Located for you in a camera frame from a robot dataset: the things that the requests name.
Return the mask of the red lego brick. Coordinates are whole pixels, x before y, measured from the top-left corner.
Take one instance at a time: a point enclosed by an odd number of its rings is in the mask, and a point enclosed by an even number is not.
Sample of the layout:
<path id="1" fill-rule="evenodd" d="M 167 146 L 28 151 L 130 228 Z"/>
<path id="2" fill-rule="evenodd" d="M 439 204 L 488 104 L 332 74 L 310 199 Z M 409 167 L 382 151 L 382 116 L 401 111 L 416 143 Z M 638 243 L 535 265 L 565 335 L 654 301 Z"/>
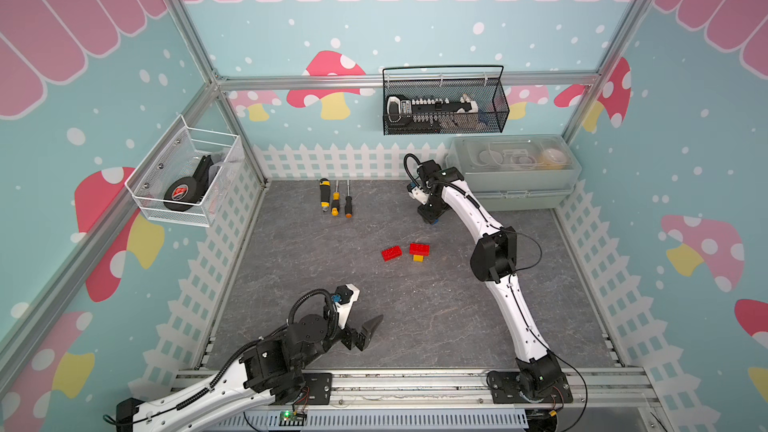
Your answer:
<path id="1" fill-rule="evenodd" d="M 387 248 L 381 252 L 381 256 L 384 262 L 397 259 L 403 255 L 403 251 L 400 246 L 393 246 Z"/>
<path id="2" fill-rule="evenodd" d="M 423 243 L 411 243 L 409 253 L 414 256 L 426 257 L 430 255 L 430 246 Z"/>

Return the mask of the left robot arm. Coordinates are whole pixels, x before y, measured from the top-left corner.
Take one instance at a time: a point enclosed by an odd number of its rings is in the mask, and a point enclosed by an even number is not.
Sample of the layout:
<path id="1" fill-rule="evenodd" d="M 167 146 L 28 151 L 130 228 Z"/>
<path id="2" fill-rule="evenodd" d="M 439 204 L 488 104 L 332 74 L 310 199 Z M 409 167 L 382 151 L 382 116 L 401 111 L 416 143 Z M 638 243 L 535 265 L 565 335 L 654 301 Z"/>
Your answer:
<path id="1" fill-rule="evenodd" d="M 348 325 L 358 296 L 351 284 L 310 290 L 283 325 L 238 348 L 212 376 L 160 399 L 125 399 L 102 420 L 116 431 L 202 431 L 258 406 L 286 406 L 287 418 L 302 416 L 329 391 L 305 368 L 337 343 L 365 350 L 383 322 L 379 315 L 359 329 Z"/>

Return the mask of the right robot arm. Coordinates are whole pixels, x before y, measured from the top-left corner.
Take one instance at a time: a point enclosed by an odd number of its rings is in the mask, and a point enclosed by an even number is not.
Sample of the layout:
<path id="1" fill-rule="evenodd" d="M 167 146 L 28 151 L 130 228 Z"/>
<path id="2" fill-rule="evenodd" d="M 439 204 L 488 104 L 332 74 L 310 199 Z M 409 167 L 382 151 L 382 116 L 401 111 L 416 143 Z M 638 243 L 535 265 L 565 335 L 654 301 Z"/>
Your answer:
<path id="1" fill-rule="evenodd" d="M 404 156 L 403 166 L 410 179 L 409 195 L 419 202 L 422 219 L 434 224 L 452 210 L 474 240 L 470 269 L 491 292 L 512 337 L 518 367 L 513 388 L 520 399 L 529 403 L 553 400 L 562 405 L 570 402 L 569 384 L 559 357 L 538 330 L 519 284 L 520 234 L 493 218 L 456 168 L 443 168 L 433 160 L 421 161 L 412 153 Z"/>

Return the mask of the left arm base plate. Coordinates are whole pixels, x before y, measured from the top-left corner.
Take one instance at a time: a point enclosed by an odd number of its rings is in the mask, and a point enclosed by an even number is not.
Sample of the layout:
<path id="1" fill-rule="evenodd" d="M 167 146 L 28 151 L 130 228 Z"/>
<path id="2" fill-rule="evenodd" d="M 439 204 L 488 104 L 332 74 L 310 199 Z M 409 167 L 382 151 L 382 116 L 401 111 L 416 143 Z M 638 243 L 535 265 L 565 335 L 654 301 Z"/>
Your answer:
<path id="1" fill-rule="evenodd" d="M 288 377 L 269 391 L 280 405 L 328 405 L 332 380 L 331 373 L 304 373 L 301 377 Z"/>

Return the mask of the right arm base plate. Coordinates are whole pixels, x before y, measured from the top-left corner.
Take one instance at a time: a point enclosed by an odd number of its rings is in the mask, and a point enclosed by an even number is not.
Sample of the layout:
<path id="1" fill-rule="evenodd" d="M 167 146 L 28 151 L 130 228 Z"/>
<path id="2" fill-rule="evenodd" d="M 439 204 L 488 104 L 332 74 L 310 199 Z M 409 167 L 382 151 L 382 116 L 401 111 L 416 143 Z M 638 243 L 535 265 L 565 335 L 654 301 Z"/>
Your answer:
<path id="1" fill-rule="evenodd" d="M 490 371 L 486 384 L 494 404 L 541 404 L 545 408 L 573 402 L 567 376 L 540 377 L 528 371 Z"/>

